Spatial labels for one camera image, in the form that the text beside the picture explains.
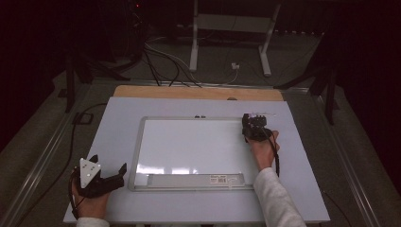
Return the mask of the black floor stand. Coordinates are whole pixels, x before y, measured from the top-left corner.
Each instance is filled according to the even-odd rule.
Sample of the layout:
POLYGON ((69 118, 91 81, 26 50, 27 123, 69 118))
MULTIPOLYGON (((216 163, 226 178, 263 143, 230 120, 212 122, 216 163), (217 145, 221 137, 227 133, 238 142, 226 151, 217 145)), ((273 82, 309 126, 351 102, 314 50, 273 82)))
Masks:
POLYGON ((324 115, 331 125, 334 124, 333 110, 337 77, 337 64, 331 54, 331 49, 335 43, 333 35, 329 31, 325 32, 302 75, 288 82, 273 86, 274 89, 287 90, 302 81, 314 78, 308 92, 312 96, 320 96, 322 92, 325 92, 324 115))
POLYGON ((67 51, 65 55, 66 88, 61 92, 61 95, 66 98, 65 111, 67 113, 71 112, 76 102, 75 78, 78 78, 81 83, 90 84, 94 79, 90 70, 91 67, 99 70, 101 73, 104 73, 112 79, 122 81, 128 80, 128 78, 119 75, 111 68, 108 68, 104 64, 82 52, 75 50, 67 51))

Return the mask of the black square floor plate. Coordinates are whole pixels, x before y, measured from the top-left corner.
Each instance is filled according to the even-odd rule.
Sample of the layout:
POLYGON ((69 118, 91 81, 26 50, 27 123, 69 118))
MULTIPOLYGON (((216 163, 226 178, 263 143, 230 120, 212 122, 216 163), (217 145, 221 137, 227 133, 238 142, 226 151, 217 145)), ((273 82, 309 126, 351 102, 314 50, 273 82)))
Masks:
POLYGON ((92 113, 76 113, 73 125, 91 125, 94 120, 92 113))

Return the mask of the person's left hand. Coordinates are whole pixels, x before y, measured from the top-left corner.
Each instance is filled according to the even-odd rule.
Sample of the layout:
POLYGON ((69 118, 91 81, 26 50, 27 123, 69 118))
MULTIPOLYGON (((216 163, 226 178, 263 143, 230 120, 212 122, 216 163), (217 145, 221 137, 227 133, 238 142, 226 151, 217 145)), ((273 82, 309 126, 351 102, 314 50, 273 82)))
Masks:
POLYGON ((82 197, 77 188, 72 186, 72 194, 75 201, 75 207, 78 210, 78 215, 81 218, 101 218, 106 217, 107 203, 110 193, 93 199, 82 197))

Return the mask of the white metal frame stand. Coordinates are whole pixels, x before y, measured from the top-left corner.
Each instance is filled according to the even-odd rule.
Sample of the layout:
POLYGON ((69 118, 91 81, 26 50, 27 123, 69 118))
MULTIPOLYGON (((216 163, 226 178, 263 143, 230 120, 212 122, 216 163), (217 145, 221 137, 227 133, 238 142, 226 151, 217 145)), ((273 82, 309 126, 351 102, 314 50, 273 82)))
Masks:
POLYGON ((205 14, 199 13, 199 0, 193 0, 193 32, 192 47, 189 61, 189 71, 196 72, 198 67, 199 39, 198 32, 200 29, 220 30, 220 31, 237 31, 237 32, 253 32, 264 33, 265 41, 258 46, 258 54, 261 62, 263 75, 271 76, 270 63, 268 60, 268 47, 272 37, 276 20, 281 8, 280 0, 270 0, 273 10, 268 13, 268 17, 252 17, 224 14, 205 14))

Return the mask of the silver-framed whiteboard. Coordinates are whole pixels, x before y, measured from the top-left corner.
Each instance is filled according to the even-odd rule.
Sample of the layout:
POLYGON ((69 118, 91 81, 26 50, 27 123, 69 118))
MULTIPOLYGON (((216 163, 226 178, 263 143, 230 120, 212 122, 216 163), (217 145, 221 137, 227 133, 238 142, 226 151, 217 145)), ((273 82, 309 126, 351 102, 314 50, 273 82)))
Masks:
POLYGON ((238 117, 144 117, 129 189, 251 190, 257 173, 238 117))

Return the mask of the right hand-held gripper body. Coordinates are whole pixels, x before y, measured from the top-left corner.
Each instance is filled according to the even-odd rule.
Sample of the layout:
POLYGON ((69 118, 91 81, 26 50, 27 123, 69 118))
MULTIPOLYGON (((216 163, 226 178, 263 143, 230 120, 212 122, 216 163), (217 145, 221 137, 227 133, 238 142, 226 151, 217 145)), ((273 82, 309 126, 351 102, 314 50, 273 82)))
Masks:
POLYGON ((242 134, 258 142, 265 141, 272 136, 267 128, 267 118, 264 115, 245 113, 242 116, 242 134))

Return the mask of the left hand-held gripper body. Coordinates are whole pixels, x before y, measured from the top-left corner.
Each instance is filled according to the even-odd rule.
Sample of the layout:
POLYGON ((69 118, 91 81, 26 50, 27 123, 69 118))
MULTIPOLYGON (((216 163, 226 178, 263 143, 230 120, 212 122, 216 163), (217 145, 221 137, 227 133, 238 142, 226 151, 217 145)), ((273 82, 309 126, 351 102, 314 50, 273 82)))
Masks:
POLYGON ((120 176, 118 173, 107 178, 102 178, 100 174, 101 164, 83 158, 79 160, 76 187, 82 197, 97 198, 123 187, 125 184, 124 176, 120 176))

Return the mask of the person's right hand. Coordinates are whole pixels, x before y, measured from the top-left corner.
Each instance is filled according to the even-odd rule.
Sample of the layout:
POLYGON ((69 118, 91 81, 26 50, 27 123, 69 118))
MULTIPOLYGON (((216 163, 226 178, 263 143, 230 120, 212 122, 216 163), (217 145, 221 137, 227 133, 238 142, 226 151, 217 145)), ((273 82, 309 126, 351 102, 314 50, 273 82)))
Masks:
POLYGON ((251 153, 255 160, 259 171, 271 167, 275 158, 275 153, 280 149, 276 139, 279 135, 278 131, 273 131, 272 136, 265 141, 258 142, 252 139, 247 139, 251 146, 251 153))

